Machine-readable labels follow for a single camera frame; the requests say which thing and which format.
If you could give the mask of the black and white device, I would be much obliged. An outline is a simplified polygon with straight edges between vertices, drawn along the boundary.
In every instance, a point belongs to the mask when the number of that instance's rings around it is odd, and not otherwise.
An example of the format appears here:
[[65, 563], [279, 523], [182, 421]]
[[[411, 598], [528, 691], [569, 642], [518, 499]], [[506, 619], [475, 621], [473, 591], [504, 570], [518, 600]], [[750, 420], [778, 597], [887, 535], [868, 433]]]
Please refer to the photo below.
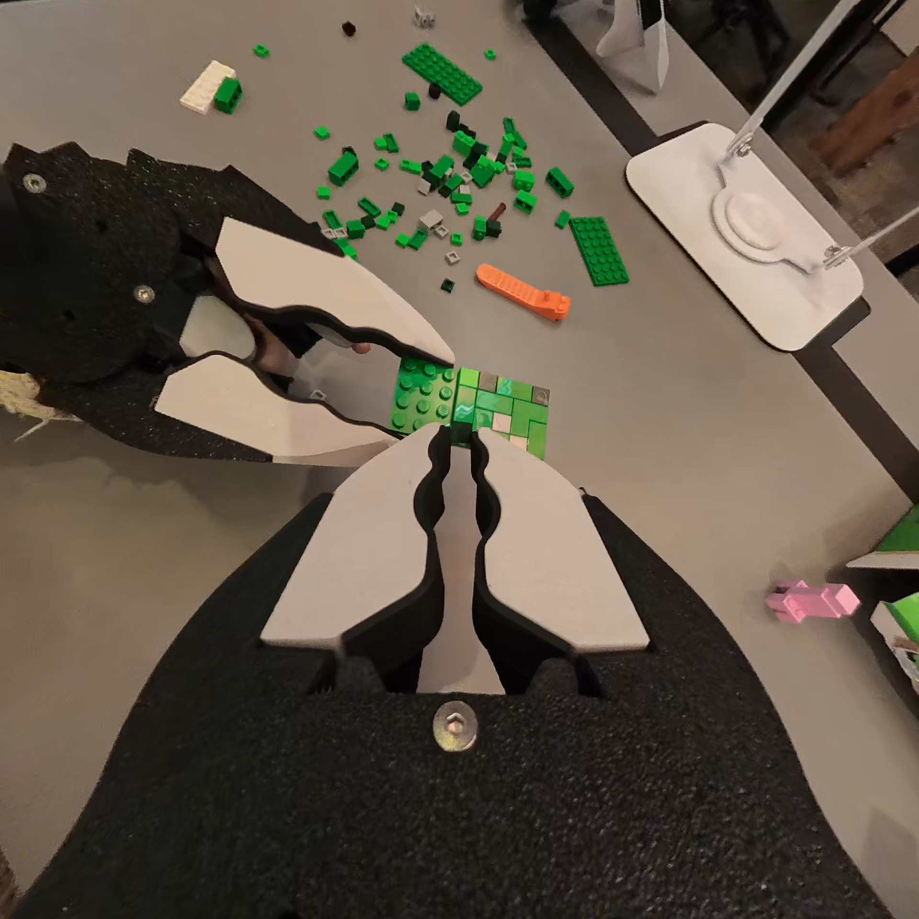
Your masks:
[[572, 9], [580, 16], [596, 13], [608, 28], [597, 40], [598, 58], [626, 68], [626, 76], [656, 95], [670, 63], [663, 1], [524, 1], [523, 17], [543, 23]]

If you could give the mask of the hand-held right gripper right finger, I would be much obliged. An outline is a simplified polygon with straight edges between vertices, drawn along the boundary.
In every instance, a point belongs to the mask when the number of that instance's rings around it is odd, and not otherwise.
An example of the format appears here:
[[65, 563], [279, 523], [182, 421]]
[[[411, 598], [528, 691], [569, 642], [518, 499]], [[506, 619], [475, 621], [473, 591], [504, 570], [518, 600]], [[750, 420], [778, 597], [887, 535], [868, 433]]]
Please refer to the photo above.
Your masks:
[[650, 637], [604, 543], [589, 495], [545, 461], [484, 428], [471, 441], [476, 484], [472, 622], [506, 695], [546, 661], [645, 652]]

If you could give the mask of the orange brick separator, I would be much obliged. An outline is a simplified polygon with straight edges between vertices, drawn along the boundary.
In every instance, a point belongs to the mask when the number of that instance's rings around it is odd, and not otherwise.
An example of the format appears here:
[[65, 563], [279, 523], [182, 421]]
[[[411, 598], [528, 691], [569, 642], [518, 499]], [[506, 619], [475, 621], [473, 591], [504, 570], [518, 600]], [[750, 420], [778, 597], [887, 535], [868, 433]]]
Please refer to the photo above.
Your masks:
[[489, 291], [544, 319], [559, 322], [569, 315], [571, 298], [557, 291], [537, 289], [486, 263], [479, 264], [475, 275]]

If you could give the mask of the clear book stand white base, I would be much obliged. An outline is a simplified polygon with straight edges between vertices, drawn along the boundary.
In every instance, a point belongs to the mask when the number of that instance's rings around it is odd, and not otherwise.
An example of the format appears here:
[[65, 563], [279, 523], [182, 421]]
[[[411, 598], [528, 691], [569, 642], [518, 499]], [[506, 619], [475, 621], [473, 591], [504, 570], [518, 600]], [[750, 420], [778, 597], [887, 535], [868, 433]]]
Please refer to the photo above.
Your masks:
[[839, 2], [734, 134], [717, 123], [631, 157], [630, 190], [769, 346], [806, 347], [864, 290], [855, 257], [917, 216], [842, 247], [753, 151], [765, 116], [856, 7]]

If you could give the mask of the pile of lego pieces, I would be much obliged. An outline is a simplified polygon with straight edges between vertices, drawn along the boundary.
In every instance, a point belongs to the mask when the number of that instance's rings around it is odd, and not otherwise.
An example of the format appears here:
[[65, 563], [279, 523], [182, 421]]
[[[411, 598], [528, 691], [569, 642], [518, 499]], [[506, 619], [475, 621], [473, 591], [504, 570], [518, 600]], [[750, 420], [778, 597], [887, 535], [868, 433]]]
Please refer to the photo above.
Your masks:
[[[442, 155], [435, 162], [427, 160], [418, 162], [402, 158], [399, 162], [400, 174], [417, 179], [417, 192], [425, 201], [430, 198], [432, 207], [418, 216], [412, 227], [404, 216], [406, 205], [394, 201], [388, 208], [379, 206], [367, 196], [360, 198], [356, 204], [360, 213], [354, 219], [342, 220], [334, 209], [323, 212], [321, 228], [323, 236], [336, 244], [343, 253], [357, 261], [358, 255], [354, 241], [363, 239], [371, 230], [382, 232], [395, 228], [394, 242], [401, 249], [419, 250], [428, 238], [447, 240], [449, 246], [444, 253], [448, 267], [456, 268], [461, 257], [458, 249], [464, 246], [467, 238], [475, 245], [487, 240], [497, 240], [502, 233], [501, 218], [507, 210], [506, 202], [501, 201], [490, 215], [473, 213], [475, 203], [473, 191], [487, 190], [492, 180], [499, 176], [513, 178], [510, 191], [513, 192], [513, 207], [520, 213], [531, 213], [537, 204], [537, 197], [531, 194], [533, 175], [526, 170], [516, 169], [514, 160], [508, 160], [508, 154], [515, 153], [512, 144], [514, 135], [505, 133], [495, 159], [488, 154], [487, 145], [480, 144], [477, 138], [458, 121], [458, 112], [451, 110], [447, 120], [452, 150], [467, 155], [462, 164], [452, 155]], [[353, 178], [359, 168], [359, 159], [355, 151], [346, 147], [329, 172], [332, 186], [319, 186], [316, 189], [320, 203], [331, 202], [332, 191], [342, 189], [346, 179]], [[445, 223], [447, 211], [454, 217], [472, 220], [466, 227]]]

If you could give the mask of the green studded lego plate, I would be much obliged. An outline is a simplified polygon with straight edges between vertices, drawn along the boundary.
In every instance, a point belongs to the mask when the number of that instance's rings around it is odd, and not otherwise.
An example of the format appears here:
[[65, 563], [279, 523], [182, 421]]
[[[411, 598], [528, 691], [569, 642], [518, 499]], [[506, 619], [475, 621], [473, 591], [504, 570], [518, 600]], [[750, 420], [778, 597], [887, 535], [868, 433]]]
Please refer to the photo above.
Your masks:
[[430, 84], [440, 87], [441, 93], [460, 107], [470, 103], [482, 92], [482, 83], [456, 63], [424, 42], [406, 52], [402, 63]]
[[604, 217], [571, 217], [568, 226], [594, 287], [629, 282], [628, 271]]

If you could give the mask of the green lego box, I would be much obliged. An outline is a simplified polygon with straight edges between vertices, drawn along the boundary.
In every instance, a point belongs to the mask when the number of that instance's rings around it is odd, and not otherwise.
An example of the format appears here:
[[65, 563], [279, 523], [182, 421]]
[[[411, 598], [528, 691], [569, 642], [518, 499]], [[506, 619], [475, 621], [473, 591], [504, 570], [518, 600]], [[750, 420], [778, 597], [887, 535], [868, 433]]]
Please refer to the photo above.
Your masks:
[[913, 694], [918, 695], [918, 644], [908, 636], [897, 620], [893, 604], [879, 602], [869, 621], [909, 679]]
[[918, 504], [868, 554], [849, 561], [848, 569], [918, 571]]

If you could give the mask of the white lego plate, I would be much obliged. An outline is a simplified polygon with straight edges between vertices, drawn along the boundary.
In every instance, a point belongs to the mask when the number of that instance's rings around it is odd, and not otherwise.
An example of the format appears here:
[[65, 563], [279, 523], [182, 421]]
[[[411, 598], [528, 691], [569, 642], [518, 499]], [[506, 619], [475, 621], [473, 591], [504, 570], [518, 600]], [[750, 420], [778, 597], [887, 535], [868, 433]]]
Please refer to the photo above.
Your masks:
[[234, 68], [212, 60], [179, 99], [180, 105], [197, 114], [208, 114], [225, 79], [235, 79]]

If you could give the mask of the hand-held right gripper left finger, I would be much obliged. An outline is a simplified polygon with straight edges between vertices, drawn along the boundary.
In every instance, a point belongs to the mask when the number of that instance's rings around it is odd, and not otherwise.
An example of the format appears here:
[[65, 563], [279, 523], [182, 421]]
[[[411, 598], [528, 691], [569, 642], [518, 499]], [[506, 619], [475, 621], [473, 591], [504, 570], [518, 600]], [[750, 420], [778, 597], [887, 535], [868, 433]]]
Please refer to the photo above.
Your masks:
[[413, 691], [444, 617], [435, 528], [450, 430], [422, 426], [329, 497], [260, 640], [369, 659], [386, 687]]

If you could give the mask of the green lego plate assembly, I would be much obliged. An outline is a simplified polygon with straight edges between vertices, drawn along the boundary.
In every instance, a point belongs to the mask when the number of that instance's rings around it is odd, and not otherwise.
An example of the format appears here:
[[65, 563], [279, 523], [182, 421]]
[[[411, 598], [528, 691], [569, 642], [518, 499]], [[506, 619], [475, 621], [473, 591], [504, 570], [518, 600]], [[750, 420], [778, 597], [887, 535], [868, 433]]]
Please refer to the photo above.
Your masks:
[[453, 445], [462, 448], [470, 447], [474, 432], [489, 429], [544, 460], [549, 397], [547, 388], [504, 376], [405, 358], [387, 427], [408, 435], [429, 424], [447, 426]]

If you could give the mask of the person's left hand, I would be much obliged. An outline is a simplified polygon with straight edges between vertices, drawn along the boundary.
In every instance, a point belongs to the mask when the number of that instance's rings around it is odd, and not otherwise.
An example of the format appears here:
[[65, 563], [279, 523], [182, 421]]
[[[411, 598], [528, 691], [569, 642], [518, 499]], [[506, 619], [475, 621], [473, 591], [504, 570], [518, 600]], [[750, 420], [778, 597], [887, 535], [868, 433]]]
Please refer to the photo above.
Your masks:
[[276, 325], [260, 321], [255, 316], [244, 315], [255, 343], [256, 351], [251, 362], [260, 372], [282, 390], [293, 382], [301, 358], [325, 340], [337, 347], [350, 348], [364, 355], [370, 351], [368, 343], [351, 343], [336, 337], [332, 331], [316, 330], [309, 325]]

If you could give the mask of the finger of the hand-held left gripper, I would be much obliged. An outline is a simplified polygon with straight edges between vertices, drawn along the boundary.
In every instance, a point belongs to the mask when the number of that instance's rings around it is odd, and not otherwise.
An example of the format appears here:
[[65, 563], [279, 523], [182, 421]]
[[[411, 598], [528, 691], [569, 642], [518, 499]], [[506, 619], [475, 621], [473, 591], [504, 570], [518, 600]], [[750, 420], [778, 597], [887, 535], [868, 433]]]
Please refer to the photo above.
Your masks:
[[413, 305], [371, 270], [344, 255], [226, 216], [214, 259], [233, 299], [277, 322], [331, 330], [400, 357], [453, 366], [451, 347]]
[[170, 372], [155, 411], [269, 455], [274, 463], [357, 468], [399, 437], [337, 412], [326, 400], [297, 400], [223, 353]]

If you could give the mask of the pink lego pig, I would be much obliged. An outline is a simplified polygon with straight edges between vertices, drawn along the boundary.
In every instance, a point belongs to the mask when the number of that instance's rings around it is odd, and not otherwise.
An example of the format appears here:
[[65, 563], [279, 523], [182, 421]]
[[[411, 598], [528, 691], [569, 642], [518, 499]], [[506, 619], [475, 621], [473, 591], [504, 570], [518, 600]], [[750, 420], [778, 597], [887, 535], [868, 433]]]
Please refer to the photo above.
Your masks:
[[779, 583], [764, 603], [779, 621], [799, 624], [807, 618], [852, 616], [861, 607], [854, 591], [843, 583], [811, 587], [805, 581]]

